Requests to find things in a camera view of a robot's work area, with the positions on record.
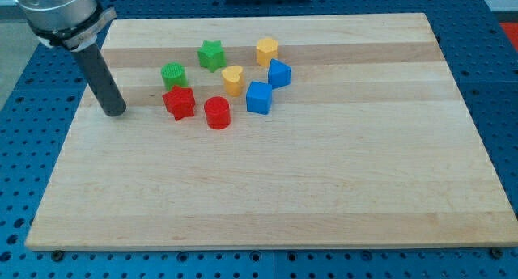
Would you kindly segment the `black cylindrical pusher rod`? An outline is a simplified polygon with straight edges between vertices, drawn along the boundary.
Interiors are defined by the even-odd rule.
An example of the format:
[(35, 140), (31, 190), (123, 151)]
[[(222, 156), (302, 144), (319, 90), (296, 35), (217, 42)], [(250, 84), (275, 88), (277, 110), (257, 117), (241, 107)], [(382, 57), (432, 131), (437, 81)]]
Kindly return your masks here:
[(126, 110), (126, 103), (108, 69), (96, 43), (85, 49), (72, 52), (83, 72), (93, 95), (106, 116), (120, 116)]

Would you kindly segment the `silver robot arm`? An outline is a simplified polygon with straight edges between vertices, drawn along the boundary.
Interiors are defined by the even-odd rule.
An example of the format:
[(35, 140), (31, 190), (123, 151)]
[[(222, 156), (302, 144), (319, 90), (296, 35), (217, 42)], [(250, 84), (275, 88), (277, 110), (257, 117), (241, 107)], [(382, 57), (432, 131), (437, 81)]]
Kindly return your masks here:
[(126, 103), (97, 44), (99, 33), (117, 17), (100, 0), (17, 0), (40, 42), (68, 50), (106, 116), (120, 116)]

